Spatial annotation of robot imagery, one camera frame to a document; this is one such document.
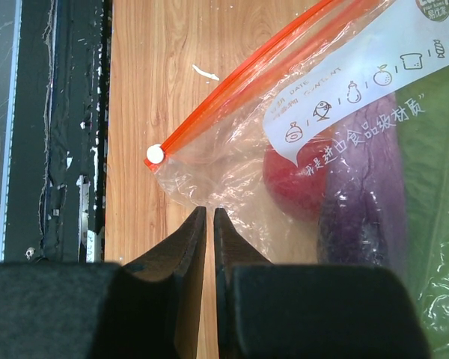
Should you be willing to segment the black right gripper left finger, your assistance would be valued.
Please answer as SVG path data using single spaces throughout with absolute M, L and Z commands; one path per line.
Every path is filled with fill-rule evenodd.
M 206 222 L 124 266 L 0 263 L 0 358 L 195 358 Z

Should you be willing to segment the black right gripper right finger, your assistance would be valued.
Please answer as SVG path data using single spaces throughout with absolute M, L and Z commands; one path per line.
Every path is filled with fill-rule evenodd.
M 380 267 L 268 261 L 214 213 L 221 358 L 429 358 L 408 292 Z

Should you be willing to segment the red plush fruit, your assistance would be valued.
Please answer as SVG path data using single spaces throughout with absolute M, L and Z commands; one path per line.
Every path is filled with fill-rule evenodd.
M 268 145 L 263 158 L 263 181 L 276 206 L 300 221 L 316 221 L 326 191 L 324 149 L 329 140 L 311 141 L 298 153 L 298 163 Z

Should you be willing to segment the clear zip top bag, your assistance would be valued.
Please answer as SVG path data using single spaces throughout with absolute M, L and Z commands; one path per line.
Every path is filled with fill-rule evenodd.
M 448 66 L 449 1 L 320 1 L 150 146 L 145 162 L 176 201 L 225 209 L 268 259 L 320 263 L 320 217 L 295 219 L 266 190 L 267 146 L 297 164 L 307 143 L 329 140 L 327 167 L 345 149 L 334 141 L 340 120 Z M 397 103 L 391 119 L 399 144 L 409 115 Z

